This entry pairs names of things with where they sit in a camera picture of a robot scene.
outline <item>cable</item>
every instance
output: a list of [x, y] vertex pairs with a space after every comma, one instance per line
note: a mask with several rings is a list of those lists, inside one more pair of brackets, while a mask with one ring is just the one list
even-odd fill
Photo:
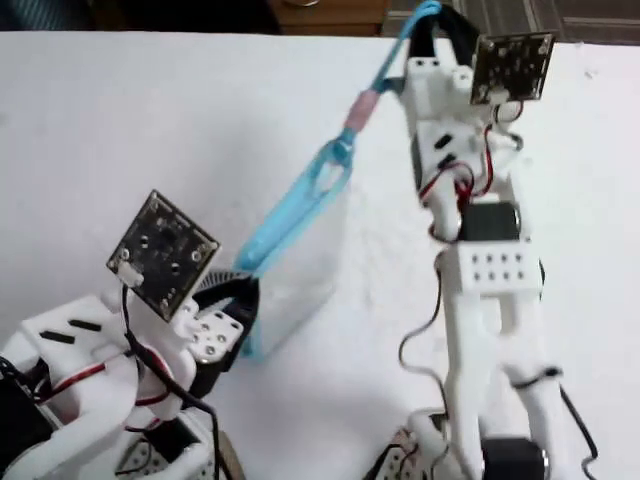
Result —
[[513, 116], [513, 118], [510, 118], [508, 120], [500, 120], [500, 107], [504, 105], [504, 104], [500, 104], [497, 105], [492, 112], [492, 118], [493, 118], [493, 123], [496, 125], [502, 125], [505, 123], [513, 123], [516, 120], [518, 120], [521, 116], [522, 116], [522, 112], [524, 111], [524, 102], [518, 102], [518, 111], [516, 112], [516, 114]]
[[[555, 377], [561, 376], [562, 373], [563, 373], [562, 369], [559, 367], [547, 367], [540, 374], [538, 374], [531, 380], [527, 380], [520, 383], [512, 383], [511, 386], [515, 390], [525, 390], [527, 388], [534, 386], [535, 384], [537, 384], [538, 382], [546, 378], [555, 378]], [[589, 480], [596, 480], [596, 477], [594, 477], [589, 471], [589, 465], [595, 462], [599, 456], [596, 442], [593, 440], [593, 437], [591, 436], [589, 429], [584, 423], [584, 420], [580, 416], [578, 409], [575, 407], [575, 405], [571, 401], [571, 398], [569, 398], [569, 394], [565, 391], [562, 385], [560, 385], [560, 397], [562, 398], [562, 401], [567, 407], [567, 410], [569, 410], [571, 417], [573, 418], [578, 429], [580, 430], [580, 433], [582, 433], [582, 436], [584, 437], [584, 440], [587, 443], [587, 447], [589, 448], [589, 456], [584, 458], [580, 463], [580, 466], [582, 467], [582, 472], [584, 473], [585, 477], [587, 477]]]
[[526, 380], [524, 382], [519, 382], [519, 383], [512, 383], [511, 386], [513, 387], [514, 390], [526, 390], [527, 388], [532, 387], [533, 385], [535, 385], [541, 380], [544, 380], [545, 378], [558, 377], [558, 376], [561, 376], [562, 373], [563, 373], [562, 369], [558, 367], [547, 367], [542, 371], [542, 373], [533, 377], [531, 380]]
[[124, 427], [124, 429], [130, 433], [147, 433], [155, 428], [158, 428], [161, 424], [162, 424], [162, 420], [160, 420], [159, 418], [154, 418], [147, 424], [146, 427], [139, 428], [139, 427], [130, 427], [129, 425], [127, 425], [126, 427]]
[[142, 462], [142, 464], [139, 467], [131, 468], [129, 470], [118, 470], [117, 472], [114, 473], [114, 475], [119, 477], [120, 475], [129, 475], [131, 473], [137, 473], [140, 470], [147, 468], [149, 466], [149, 463], [151, 463], [151, 444], [149, 443], [149, 440], [147, 440], [146, 438], [138, 439], [138, 441], [133, 444], [133, 447], [129, 449], [129, 452], [131, 453], [140, 443], [147, 444], [147, 456], [144, 459], [144, 462]]
[[213, 449], [214, 449], [214, 466], [213, 466], [213, 478], [214, 480], [220, 479], [220, 463], [221, 463], [221, 455], [220, 455], [220, 444], [219, 444], [219, 426], [218, 426], [218, 418], [216, 416], [215, 410], [202, 400], [194, 397], [184, 388], [182, 388], [175, 380], [173, 380], [167, 373], [163, 370], [163, 368], [155, 362], [153, 354], [146, 349], [136, 338], [134, 333], [131, 331], [130, 319], [129, 319], [129, 308], [127, 307], [127, 294], [129, 292], [129, 287], [126, 285], [122, 285], [122, 317], [124, 319], [125, 326], [125, 338], [129, 342], [131, 346], [131, 350], [134, 355], [138, 357], [142, 363], [151, 370], [167, 387], [172, 394], [179, 397], [187, 406], [195, 407], [199, 410], [202, 410], [205, 413], [208, 413], [211, 416], [211, 424], [212, 424], [212, 440], [213, 440]]
[[473, 193], [474, 197], [482, 197], [489, 190], [491, 190], [491, 185], [493, 185], [493, 158], [491, 156], [491, 149], [489, 147], [489, 139], [487, 138], [492, 128], [493, 124], [490, 123], [484, 128], [484, 132], [482, 134], [484, 138], [484, 160], [487, 170], [487, 183], [479, 192]]
[[[152, 348], [150, 348], [150, 347], [145, 347], [145, 348], [149, 352], [151, 352], [151, 354], [155, 358], [156, 363], [162, 367], [162, 369], [165, 371], [165, 373], [167, 375], [169, 375], [171, 378], [173, 378], [173, 375], [171, 375], [171, 371], [169, 370], [169, 367], [164, 362], [164, 360], [162, 360], [162, 357], [156, 351], [154, 351]], [[160, 402], [166, 400], [168, 397], [169, 397], [169, 390], [165, 390], [160, 395], [156, 395], [154, 397], [149, 397], [149, 398], [138, 399], [138, 400], [136, 400], [135, 405], [136, 405], [136, 407], [148, 407], [150, 405], [155, 405], [157, 403], [160, 403]]]
[[378, 458], [376, 458], [376, 461], [374, 462], [373, 467], [371, 467], [371, 470], [367, 472], [363, 480], [375, 480], [377, 478], [378, 473], [380, 473], [380, 469], [384, 464], [384, 459], [387, 458], [387, 455], [393, 448], [401, 449], [402, 445], [400, 445], [399, 443], [390, 443], [389, 445], [387, 445], [385, 449], [382, 451], [382, 453], [378, 455]]
[[442, 175], [447, 170], [454, 170], [454, 169], [459, 168], [459, 167], [462, 167], [467, 171], [467, 174], [469, 175], [469, 179], [468, 179], [468, 181], [467, 180], [463, 180], [463, 181], [469, 185], [469, 187], [467, 187], [467, 189], [470, 188], [471, 190], [468, 190], [468, 191], [473, 191], [473, 187], [475, 185], [475, 176], [473, 175], [473, 170], [471, 169], [471, 167], [469, 165], [467, 165], [466, 163], [452, 162], [452, 163], [449, 163], [449, 164], [443, 166], [442, 168], [440, 168], [438, 170], [438, 172], [436, 173], [436, 175], [424, 186], [424, 188], [422, 190], [420, 190], [420, 193], [418, 194], [418, 196], [420, 197], [420, 201], [422, 203], [426, 202], [427, 196], [429, 195], [429, 193], [431, 192], [431, 189], [433, 188], [433, 186], [436, 184], [436, 182], [440, 178], [440, 175]]
[[438, 296], [433, 314], [431, 315], [431, 318], [427, 321], [427, 323], [421, 325], [415, 330], [410, 331], [404, 336], [404, 338], [400, 342], [400, 346], [398, 347], [398, 362], [400, 363], [400, 366], [407, 372], [416, 373], [418, 375], [427, 375], [433, 378], [433, 380], [437, 383], [438, 388], [440, 389], [440, 395], [442, 395], [442, 402], [444, 403], [445, 415], [448, 417], [449, 414], [447, 410], [447, 402], [444, 395], [444, 384], [442, 383], [442, 379], [440, 378], [438, 373], [430, 367], [410, 365], [404, 359], [404, 347], [406, 346], [407, 342], [412, 338], [415, 338], [418, 335], [421, 335], [429, 330], [429, 328], [433, 326], [436, 319], [438, 318], [438, 313], [440, 313], [440, 305], [442, 303], [442, 275], [439, 270], [436, 270], [436, 275], [438, 277]]
[[578, 429], [580, 429], [580, 433], [582, 433], [582, 436], [584, 437], [584, 440], [585, 442], [587, 442], [587, 446], [589, 447], [589, 456], [584, 458], [580, 463], [580, 466], [582, 467], [582, 472], [584, 473], [585, 477], [587, 477], [589, 480], [596, 480], [596, 477], [594, 477], [589, 471], [589, 465], [595, 462], [599, 456], [596, 442], [594, 442], [593, 437], [591, 436], [591, 433], [589, 433], [589, 429], [585, 425], [584, 420], [580, 416], [580, 413], [578, 413], [578, 409], [575, 407], [575, 405], [569, 398], [569, 394], [565, 391], [562, 385], [560, 385], [560, 396], [562, 397], [562, 401], [567, 407], [567, 410], [569, 410], [569, 413], [573, 417], [573, 420], [576, 422]]
[[73, 375], [71, 375], [70, 377], [62, 380], [61, 382], [59, 382], [49, 393], [49, 395], [47, 395], [44, 398], [41, 398], [39, 403], [45, 403], [48, 402], [49, 400], [51, 400], [53, 397], [55, 397], [56, 395], [59, 395], [60, 393], [64, 392], [66, 389], [68, 389], [69, 387], [72, 387], [73, 385], [75, 385], [76, 383], [92, 377], [93, 375], [95, 375], [96, 373], [100, 373], [100, 372], [104, 372], [107, 369], [107, 366], [105, 363], [99, 363], [97, 365], [93, 365], [91, 367], [85, 368], [81, 371], [79, 371], [78, 373], [75, 373]]
[[407, 460], [409, 459], [409, 457], [412, 457], [417, 452], [418, 452], [418, 443], [416, 442], [413, 449], [410, 452], [406, 453], [404, 457], [402, 457], [402, 460], [400, 461], [400, 465], [398, 468], [398, 474], [396, 475], [397, 480], [402, 480], [402, 472], [404, 472], [404, 466], [407, 463]]

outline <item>black wire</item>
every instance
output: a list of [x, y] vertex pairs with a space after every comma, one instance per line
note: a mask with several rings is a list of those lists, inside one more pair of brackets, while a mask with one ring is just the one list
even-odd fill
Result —
[[406, 453], [404, 457], [402, 457], [402, 460], [400, 461], [400, 466], [398, 468], [398, 475], [396, 477], [398, 480], [402, 480], [402, 472], [404, 472], [404, 466], [407, 463], [407, 460], [409, 459], [409, 457], [415, 455], [417, 451], [418, 451], [418, 443], [416, 442], [413, 449], [410, 452]]
[[[512, 383], [511, 386], [516, 390], [525, 390], [529, 387], [532, 387], [536, 383], [544, 380], [545, 378], [553, 378], [553, 377], [558, 377], [560, 375], [562, 375], [562, 369], [558, 367], [548, 367], [544, 369], [542, 373], [532, 378], [531, 380], [527, 380], [521, 383]], [[574, 422], [578, 426], [580, 433], [582, 433], [582, 436], [584, 437], [584, 440], [587, 443], [587, 446], [589, 447], [589, 456], [584, 458], [580, 463], [580, 466], [582, 467], [582, 472], [584, 473], [585, 477], [587, 477], [589, 480], [596, 480], [596, 477], [594, 477], [589, 471], [589, 465], [595, 462], [599, 456], [596, 442], [593, 440], [593, 437], [591, 436], [591, 433], [589, 432], [587, 425], [584, 423], [584, 420], [580, 416], [578, 409], [575, 407], [575, 405], [571, 401], [571, 398], [569, 398], [569, 394], [565, 391], [562, 385], [560, 385], [560, 397], [562, 398], [562, 401], [567, 407], [567, 410], [569, 410], [571, 417], [573, 417]]]
[[229, 466], [227, 465], [227, 462], [224, 461], [224, 458], [222, 458], [222, 455], [220, 455], [220, 469], [222, 470], [222, 473], [224, 473], [226, 480], [233, 480]]
[[406, 347], [409, 340], [412, 340], [418, 335], [422, 335], [423, 333], [425, 333], [427, 330], [429, 330], [433, 326], [433, 324], [438, 319], [438, 314], [440, 313], [440, 308], [442, 305], [442, 274], [438, 269], [436, 269], [436, 277], [438, 279], [438, 293], [436, 297], [436, 306], [433, 309], [433, 314], [431, 315], [431, 318], [427, 321], [427, 323], [425, 323], [424, 325], [421, 325], [415, 330], [410, 331], [404, 336], [404, 338], [400, 342], [400, 345], [398, 346], [398, 363], [400, 363], [400, 366], [404, 368], [407, 372], [416, 373], [420, 375], [428, 375], [431, 378], [433, 378], [433, 380], [438, 385], [438, 389], [440, 390], [440, 396], [442, 397], [445, 416], [446, 418], [449, 418], [447, 401], [444, 393], [444, 384], [442, 382], [442, 379], [438, 376], [438, 374], [432, 368], [418, 366], [418, 365], [410, 365], [404, 359], [404, 348]]
[[371, 467], [371, 470], [367, 472], [363, 480], [375, 480], [375, 478], [378, 476], [378, 473], [380, 473], [380, 469], [382, 468], [382, 465], [384, 464], [384, 459], [387, 458], [387, 455], [389, 454], [392, 448], [401, 449], [402, 445], [400, 445], [399, 443], [390, 443], [389, 445], [387, 445], [385, 449], [382, 451], [382, 453], [378, 455], [378, 458], [376, 458], [376, 461], [373, 464], [373, 467]]
[[533, 377], [531, 380], [526, 380], [520, 383], [512, 383], [511, 386], [515, 390], [525, 390], [529, 387], [532, 387], [539, 381], [544, 380], [545, 378], [553, 378], [553, 377], [558, 377], [560, 375], [562, 375], [562, 369], [558, 367], [548, 367], [548, 368], [545, 368], [542, 373]]
[[144, 462], [142, 462], [142, 465], [140, 465], [139, 467], [135, 467], [135, 468], [131, 468], [129, 470], [119, 470], [117, 471], [114, 475], [116, 476], [120, 476], [120, 475], [129, 475], [130, 473], [136, 473], [139, 472], [140, 470], [147, 468], [149, 466], [149, 464], [151, 463], [151, 443], [149, 443], [149, 440], [147, 440], [146, 438], [140, 438], [134, 445], [134, 448], [130, 450], [133, 451], [135, 449], [135, 447], [138, 446], [138, 444], [140, 443], [146, 443], [147, 444], [147, 457], [145, 458]]
[[596, 480], [596, 477], [594, 477], [589, 471], [589, 465], [595, 462], [599, 456], [596, 442], [594, 442], [591, 433], [589, 433], [589, 429], [585, 425], [584, 420], [580, 416], [580, 413], [578, 413], [578, 409], [575, 407], [575, 405], [569, 398], [569, 394], [565, 391], [562, 385], [560, 385], [560, 396], [562, 397], [562, 401], [566, 405], [567, 410], [569, 410], [569, 413], [573, 417], [573, 420], [576, 422], [576, 425], [580, 429], [580, 432], [582, 433], [582, 436], [584, 437], [584, 440], [585, 442], [587, 442], [587, 446], [589, 447], [590, 456], [583, 459], [582, 463], [580, 464], [580, 466], [582, 467], [582, 472], [589, 480]]
[[124, 325], [125, 325], [125, 338], [129, 342], [131, 346], [131, 350], [135, 354], [137, 358], [139, 358], [144, 365], [151, 370], [159, 379], [164, 383], [167, 389], [178, 398], [180, 398], [187, 406], [195, 407], [198, 410], [202, 410], [205, 413], [208, 413], [211, 417], [212, 423], [212, 436], [213, 436], [213, 452], [214, 452], [214, 466], [213, 466], [213, 478], [214, 480], [220, 479], [220, 444], [219, 444], [219, 426], [218, 426], [218, 418], [216, 416], [215, 410], [202, 400], [194, 397], [184, 388], [182, 388], [178, 383], [175, 382], [165, 371], [164, 369], [155, 362], [154, 356], [147, 350], [136, 338], [136, 336], [131, 331], [130, 320], [129, 320], [129, 308], [127, 307], [127, 293], [129, 292], [129, 287], [126, 285], [122, 285], [122, 315], [124, 317]]

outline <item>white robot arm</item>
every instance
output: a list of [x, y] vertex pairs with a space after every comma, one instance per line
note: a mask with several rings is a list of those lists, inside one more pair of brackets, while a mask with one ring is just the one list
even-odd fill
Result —
[[[435, 54], [437, 23], [451, 37], [457, 63], [446, 64]], [[456, 31], [456, 25], [462, 28]], [[475, 37], [464, 19], [443, 7], [439, 18], [418, 23], [405, 77], [395, 82], [411, 135], [418, 197], [433, 214], [431, 235], [447, 244], [436, 262], [449, 354], [441, 386], [444, 426], [436, 428], [424, 411], [410, 417], [422, 463], [406, 478], [566, 480], [565, 435], [558, 421], [563, 400], [583, 424], [545, 349], [544, 271], [522, 189], [523, 141], [510, 132], [524, 102], [540, 97], [553, 37]], [[485, 308], [488, 303], [497, 308]], [[499, 332], [488, 328], [488, 310], [500, 312]], [[481, 434], [496, 374], [506, 375], [528, 413], [527, 438]], [[583, 464], [588, 478], [593, 477], [586, 465], [596, 456], [592, 450]], [[381, 469], [375, 478], [385, 474]]]
[[[107, 263], [120, 297], [21, 323], [0, 358], [0, 477], [230, 480], [215, 413], [199, 399], [237, 356], [259, 286], [210, 271], [218, 249], [154, 191]], [[100, 455], [100, 471], [81, 475]]]

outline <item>white tablecloth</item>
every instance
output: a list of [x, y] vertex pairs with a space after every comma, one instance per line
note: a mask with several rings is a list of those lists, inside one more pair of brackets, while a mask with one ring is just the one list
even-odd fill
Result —
[[[0, 335], [113, 285], [104, 261], [157, 187], [228, 262], [334, 135], [384, 39], [0, 34]], [[600, 479], [640, 471], [640, 49], [556, 46], [517, 130], [547, 269], [550, 347], [601, 449]], [[406, 125], [384, 98], [358, 139], [337, 294], [213, 395], [250, 479], [357, 479], [394, 428], [438, 404], [396, 361], [430, 315], [438, 246], [415, 201]], [[446, 371], [441, 325], [409, 356]], [[565, 419], [578, 474], [586, 453]]]

